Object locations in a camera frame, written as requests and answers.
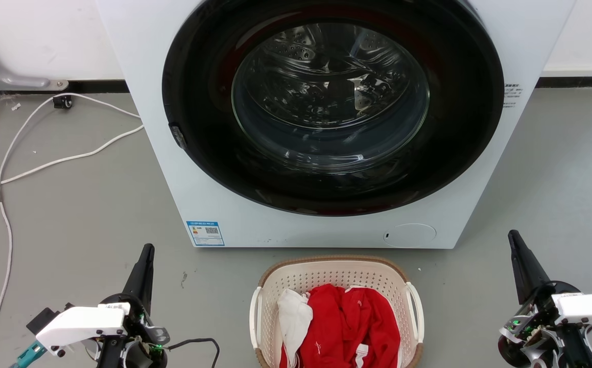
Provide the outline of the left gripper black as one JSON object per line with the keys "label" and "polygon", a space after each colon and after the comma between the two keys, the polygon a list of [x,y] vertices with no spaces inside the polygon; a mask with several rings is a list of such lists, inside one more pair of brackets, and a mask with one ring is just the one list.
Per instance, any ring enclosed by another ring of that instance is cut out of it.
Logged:
{"label": "left gripper black", "polygon": [[122,327],[113,334],[98,333],[97,367],[166,367],[163,345],[170,341],[166,328],[150,319],[155,247],[145,244],[123,288],[124,294],[105,298],[98,307],[122,308]]}

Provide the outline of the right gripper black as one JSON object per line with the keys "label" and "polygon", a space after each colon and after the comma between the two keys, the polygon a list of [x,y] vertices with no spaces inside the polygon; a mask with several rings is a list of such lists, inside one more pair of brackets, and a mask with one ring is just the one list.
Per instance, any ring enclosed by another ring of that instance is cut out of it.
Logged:
{"label": "right gripper black", "polygon": [[499,354],[513,367],[589,367],[590,296],[550,281],[517,230],[509,243],[522,307],[500,329]]}

